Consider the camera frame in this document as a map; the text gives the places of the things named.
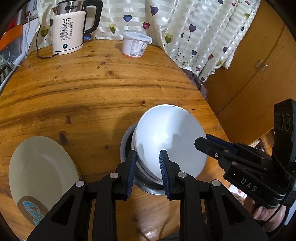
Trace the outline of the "person right hand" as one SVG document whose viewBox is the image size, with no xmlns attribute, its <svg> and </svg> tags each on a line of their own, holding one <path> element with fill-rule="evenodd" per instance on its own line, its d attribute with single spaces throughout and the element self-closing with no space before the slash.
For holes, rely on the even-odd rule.
<svg viewBox="0 0 296 241">
<path fill-rule="evenodd" d="M 289 210 L 285 206 L 282 206 L 275 214 L 275 216 L 269 222 L 267 222 L 269 218 L 271 218 L 271 216 L 276 212 L 277 208 L 267 209 L 263 206 L 255 207 L 256 204 L 252 198 L 248 196 L 246 198 L 242 198 L 236 193 L 232 194 L 255 220 L 263 221 L 265 223 L 262 228 L 265 232 L 275 231 L 283 222 L 285 222 L 285 216 L 287 216 L 287 213 L 289 212 Z"/>
</svg>

